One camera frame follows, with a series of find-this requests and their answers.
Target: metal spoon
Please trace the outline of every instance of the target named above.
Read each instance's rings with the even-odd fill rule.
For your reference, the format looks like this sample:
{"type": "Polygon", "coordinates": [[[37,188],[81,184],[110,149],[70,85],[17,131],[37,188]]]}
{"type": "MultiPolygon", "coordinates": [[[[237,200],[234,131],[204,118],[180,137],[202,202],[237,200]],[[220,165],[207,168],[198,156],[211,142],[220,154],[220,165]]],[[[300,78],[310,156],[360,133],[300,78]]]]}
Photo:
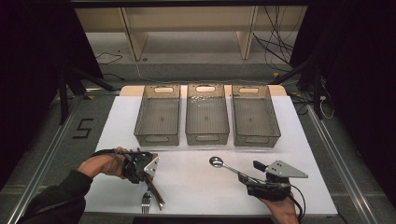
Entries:
{"type": "Polygon", "coordinates": [[[245,175],[244,173],[239,172],[239,171],[235,170],[234,168],[232,168],[232,167],[226,165],[226,164],[224,163],[224,161],[223,161],[220,157],[211,157],[211,158],[209,159],[209,163],[210,163],[212,166],[216,167],[216,168],[221,168],[221,167],[227,168],[227,169],[229,169],[230,171],[232,171],[232,172],[234,172],[234,173],[236,173],[236,174],[240,174],[240,175],[242,175],[242,176],[248,178],[249,180],[251,180],[251,181],[253,181],[253,182],[259,183],[259,181],[257,181],[257,180],[255,180],[255,179],[251,178],[250,176],[245,175]]]}

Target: white tabletop surface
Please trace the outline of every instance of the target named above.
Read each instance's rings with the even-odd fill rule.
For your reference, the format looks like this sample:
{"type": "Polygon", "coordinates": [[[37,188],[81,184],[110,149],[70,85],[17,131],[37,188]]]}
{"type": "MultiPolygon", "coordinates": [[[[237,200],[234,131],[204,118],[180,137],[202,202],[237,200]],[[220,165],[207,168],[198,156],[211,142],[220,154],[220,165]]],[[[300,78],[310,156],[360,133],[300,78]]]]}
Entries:
{"type": "MultiPolygon", "coordinates": [[[[165,201],[160,210],[151,198],[149,214],[145,216],[172,217],[267,217],[268,208],[247,194],[246,186],[237,175],[225,168],[215,168],[209,158],[219,156],[224,162],[247,175],[265,179],[265,174],[253,168],[253,161],[266,165],[282,160],[307,173],[307,179],[291,178],[290,183],[299,188],[305,198],[305,215],[332,217],[337,211],[323,181],[311,148],[304,135],[289,96],[273,96],[276,118],[281,137],[273,148],[235,147],[231,99],[227,99],[230,135],[226,146],[190,147],[184,132],[186,98],[181,99],[180,144],[177,147],[141,147],[143,151],[157,152],[160,157],[154,184],[165,201]]],[[[109,113],[96,151],[106,148],[139,147],[134,137],[134,125],[141,97],[118,96],[109,113]]],[[[141,201],[147,185],[134,185],[114,176],[99,175],[86,196],[86,212],[127,213],[141,216],[141,201]]],[[[296,200],[303,204],[297,190],[292,190],[296,200]]]]}

